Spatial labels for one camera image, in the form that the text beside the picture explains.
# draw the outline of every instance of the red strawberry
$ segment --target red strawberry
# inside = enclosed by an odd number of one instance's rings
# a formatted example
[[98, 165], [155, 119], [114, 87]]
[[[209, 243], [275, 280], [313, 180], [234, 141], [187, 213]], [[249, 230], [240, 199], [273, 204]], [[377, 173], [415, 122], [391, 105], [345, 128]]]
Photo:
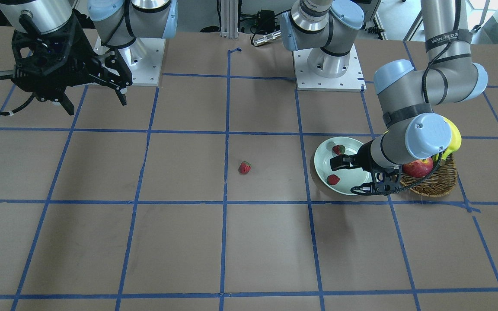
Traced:
[[340, 179], [336, 175], [328, 176], [328, 185], [336, 185], [339, 181]]
[[251, 163], [249, 163], [247, 161], [241, 162], [241, 165], [239, 166], [239, 173], [241, 175], [245, 175], [245, 174], [249, 173], [250, 170], [251, 170]]
[[334, 152], [337, 155], [344, 154], [345, 152], [345, 146], [342, 144], [337, 144], [332, 148], [332, 152]]

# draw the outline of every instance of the basket of fruit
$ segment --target basket of fruit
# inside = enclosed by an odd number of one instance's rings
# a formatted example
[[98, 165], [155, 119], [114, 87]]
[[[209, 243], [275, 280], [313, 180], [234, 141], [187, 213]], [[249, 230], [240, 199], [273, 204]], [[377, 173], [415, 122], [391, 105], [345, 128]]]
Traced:
[[[431, 165], [433, 167], [433, 160], [428, 158], [427, 160], [417, 160], [415, 161], [420, 165], [423, 169], [427, 170], [427, 166]], [[437, 171], [433, 172], [433, 174], [426, 179], [425, 181], [411, 187], [409, 190], [413, 193], [417, 193], [419, 195], [423, 195], [424, 197], [443, 197], [449, 194], [458, 183], [458, 172], [456, 169], [455, 161], [453, 155], [450, 154], [445, 161], [441, 160], [441, 163], [437, 168]], [[415, 168], [414, 170], [409, 169], [408, 167], [403, 166], [403, 173], [401, 174], [401, 185], [404, 187], [411, 185], [417, 181], [420, 181], [422, 177], [413, 177], [420, 176], [420, 174], [416, 174], [416, 170], [421, 168]]]

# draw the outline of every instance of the white mounting plate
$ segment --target white mounting plate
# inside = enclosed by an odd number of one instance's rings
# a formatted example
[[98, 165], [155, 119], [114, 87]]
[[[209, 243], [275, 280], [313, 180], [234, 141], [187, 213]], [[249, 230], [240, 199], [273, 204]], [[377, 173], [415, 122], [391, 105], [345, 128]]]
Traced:
[[[135, 63], [135, 65], [129, 66], [130, 71], [132, 71], [132, 85], [158, 86], [166, 39], [138, 38], [138, 40], [141, 40], [146, 46], [148, 56]], [[101, 47], [101, 38], [97, 37], [97, 42], [93, 49], [95, 53], [101, 55], [108, 51], [109, 48]]]
[[366, 90], [366, 83], [360, 68], [354, 45], [351, 48], [351, 61], [344, 75], [339, 78], [326, 78], [312, 72], [306, 63], [312, 49], [293, 51], [297, 89], [302, 91], [360, 92]]

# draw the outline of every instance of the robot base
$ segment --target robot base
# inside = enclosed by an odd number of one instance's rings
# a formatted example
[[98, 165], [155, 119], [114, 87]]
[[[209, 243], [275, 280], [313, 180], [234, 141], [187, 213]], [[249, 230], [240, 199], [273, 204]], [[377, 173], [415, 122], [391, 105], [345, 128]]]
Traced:
[[[138, 38], [132, 46], [120, 49], [130, 71], [132, 71], [132, 85], [158, 86], [160, 71], [163, 64], [165, 39]], [[109, 48], [101, 47], [101, 38], [97, 37], [94, 51], [101, 55]], [[139, 60], [133, 60], [134, 55], [145, 55]]]
[[326, 78], [313, 73], [306, 62], [312, 49], [293, 51], [297, 89], [302, 91], [338, 91], [360, 92], [366, 90], [366, 83], [356, 49], [353, 45], [350, 52], [350, 63], [347, 71], [339, 78]]

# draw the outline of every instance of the velcro strap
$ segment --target velcro strap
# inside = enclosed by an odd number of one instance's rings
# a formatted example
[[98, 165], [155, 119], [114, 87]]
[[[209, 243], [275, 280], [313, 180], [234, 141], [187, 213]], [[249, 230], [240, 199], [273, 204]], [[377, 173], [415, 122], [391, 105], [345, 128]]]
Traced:
[[383, 122], [385, 123], [386, 127], [389, 128], [390, 126], [399, 121], [415, 117], [419, 114], [427, 114], [428, 112], [433, 112], [430, 104], [427, 103], [416, 104], [413, 106], [401, 108], [391, 113], [386, 112], [385, 114], [383, 114]]
[[458, 29], [452, 32], [440, 34], [433, 37], [425, 42], [425, 51], [430, 51], [436, 47], [440, 47], [443, 44], [447, 44], [451, 41], [466, 41], [468, 43], [472, 42], [472, 33], [468, 29]]

